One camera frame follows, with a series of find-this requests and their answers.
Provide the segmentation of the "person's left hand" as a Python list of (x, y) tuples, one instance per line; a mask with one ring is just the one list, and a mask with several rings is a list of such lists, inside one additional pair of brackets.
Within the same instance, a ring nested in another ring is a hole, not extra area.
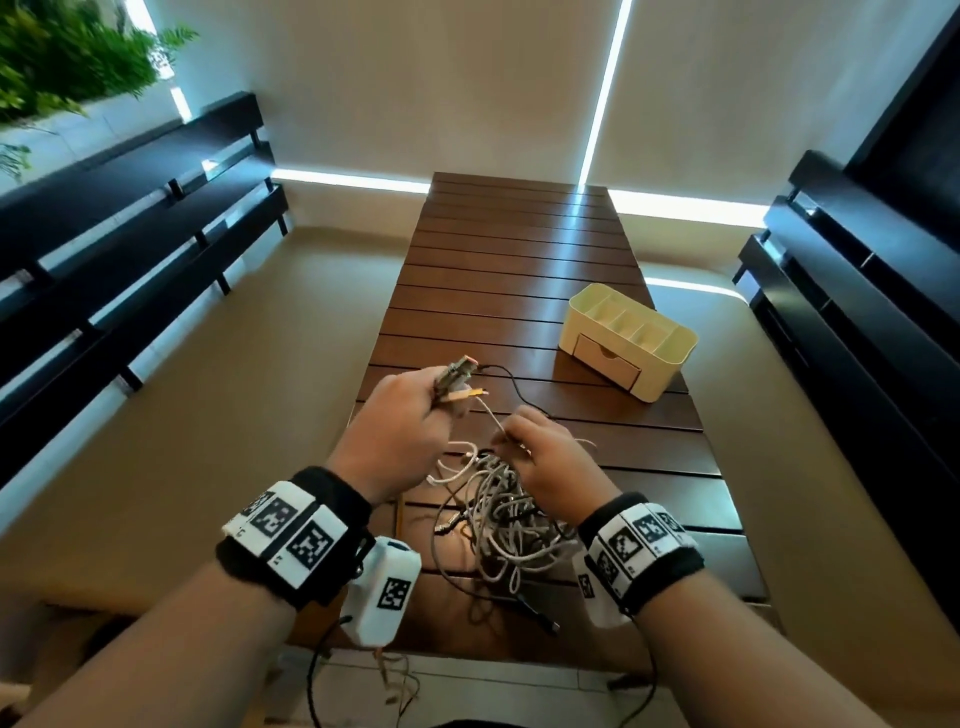
[(463, 401), (434, 404), (446, 365), (381, 379), (350, 420), (325, 467), (372, 507), (419, 485), (450, 443)]

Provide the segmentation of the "person's right hand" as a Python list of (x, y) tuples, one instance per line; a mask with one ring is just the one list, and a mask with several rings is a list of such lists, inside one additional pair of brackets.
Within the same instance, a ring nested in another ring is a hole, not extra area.
[(621, 491), (565, 427), (551, 420), (550, 443), (529, 457), (503, 459), (501, 431), (493, 439), (496, 455), (518, 475), (522, 488), (549, 517), (579, 527)]

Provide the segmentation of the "bunch of cable plugs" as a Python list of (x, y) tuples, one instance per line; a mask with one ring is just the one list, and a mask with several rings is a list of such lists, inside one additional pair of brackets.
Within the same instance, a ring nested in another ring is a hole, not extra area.
[(434, 381), (432, 404), (438, 406), (461, 403), (471, 398), (486, 396), (487, 390), (469, 384), (478, 369), (478, 362), (467, 355), (449, 364)]

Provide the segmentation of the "person's right forearm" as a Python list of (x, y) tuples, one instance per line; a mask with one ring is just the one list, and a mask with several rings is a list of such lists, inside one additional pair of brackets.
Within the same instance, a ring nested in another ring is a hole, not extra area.
[(690, 728), (891, 728), (705, 570), (633, 620)]

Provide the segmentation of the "person's left forearm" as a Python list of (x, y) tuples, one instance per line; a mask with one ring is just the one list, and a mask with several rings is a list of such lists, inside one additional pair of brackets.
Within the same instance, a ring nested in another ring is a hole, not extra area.
[(240, 728), (297, 612), (212, 561), (16, 728)]

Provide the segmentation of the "brown slatted wooden table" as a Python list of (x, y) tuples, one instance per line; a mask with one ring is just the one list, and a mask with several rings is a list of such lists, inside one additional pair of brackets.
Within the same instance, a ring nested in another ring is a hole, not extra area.
[[(607, 285), (653, 300), (609, 195), (570, 185), (437, 173), (419, 213), (356, 396), (358, 411), (390, 374), (471, 356), (475, 381), (504, 418), (523, 400), (584, 441), (625, 492), (661, 504), (690, 531), (705, 563), (753, 613), (779, 627), (733, 498), (683, 376), (645, 403), (559, 348), (569, 300)], [(523, 577), (523, 604), (482, 579), (466, 519), (468, 470), (424, 483), (375, 511), (375, 532), (420, 553), (423, 572), (389, 648), (646, 673), (632, 626), (592, 625), (571, 564)]]

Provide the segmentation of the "cream desk organizer with drawer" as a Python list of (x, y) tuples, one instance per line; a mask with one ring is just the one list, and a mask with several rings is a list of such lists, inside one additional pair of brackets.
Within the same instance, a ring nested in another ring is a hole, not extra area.
[(570, 297), (558, 347), (645, 404), (653, 404), (699, 343), (690, 328), (592, 283)]

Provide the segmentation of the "black wristband with marker tags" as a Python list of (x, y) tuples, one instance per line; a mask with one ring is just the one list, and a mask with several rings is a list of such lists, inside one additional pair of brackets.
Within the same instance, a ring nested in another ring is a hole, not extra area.
[(696, 540), (664, 506), (639, 492), (619, 494), (577, 533), (586, 568), (626, 618), (706, 568)]
[(222, 527), (215, 558), (232, 578), (267, 589), (296, 611), (328, 606), (373, 543), (374, 506), (325, 467), (275, 482)]

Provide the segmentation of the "beige roller blind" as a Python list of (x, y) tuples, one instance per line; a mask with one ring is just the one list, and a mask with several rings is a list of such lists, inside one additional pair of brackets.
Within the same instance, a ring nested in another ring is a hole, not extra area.
[(190, 107), (257, 97), (278, 164), (578, 180), (618, 0), (145, 0)]
[(846, 163), (960, 0), (633, 0), (589, 180), (768, 203)]

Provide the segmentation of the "black slatted railing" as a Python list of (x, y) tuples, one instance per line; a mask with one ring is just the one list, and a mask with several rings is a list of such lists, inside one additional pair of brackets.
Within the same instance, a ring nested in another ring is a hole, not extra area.
[(806, 151), (733, 277), (960, 634), (960, 254)]
[(0, 198), (0, 489), (278, 227), (257, 96), (239, 92)]

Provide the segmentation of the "green plant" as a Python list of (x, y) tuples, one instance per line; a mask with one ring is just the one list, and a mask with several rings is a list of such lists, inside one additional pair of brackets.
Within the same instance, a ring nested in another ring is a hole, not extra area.
[(0, 180), (23, 182), (25, 137), (54, 135), (56, 119), (141, 100), (173, 79), (177, 56), (200, 35), (138, 22), (137, 1), (0, 0)]

